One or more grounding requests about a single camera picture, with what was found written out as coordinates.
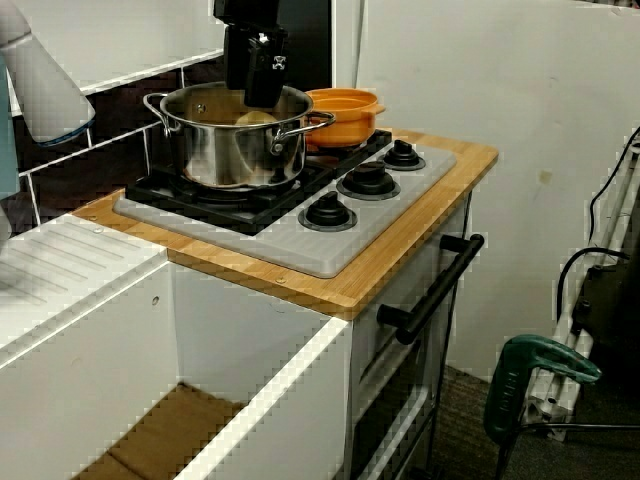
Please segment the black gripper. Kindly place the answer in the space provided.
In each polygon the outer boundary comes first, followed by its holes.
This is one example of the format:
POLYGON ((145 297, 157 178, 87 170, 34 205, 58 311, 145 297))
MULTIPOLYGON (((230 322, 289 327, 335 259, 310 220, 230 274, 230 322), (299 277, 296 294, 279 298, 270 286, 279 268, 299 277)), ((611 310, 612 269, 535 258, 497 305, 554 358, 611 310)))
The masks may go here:
POLYGON ((244 90, 249 107, 274 107, 281 96, 287 71, 287 56, 277 48, 288 33, 275 28, 229 24, 225 30, 225 83, 231 90, 244 90))

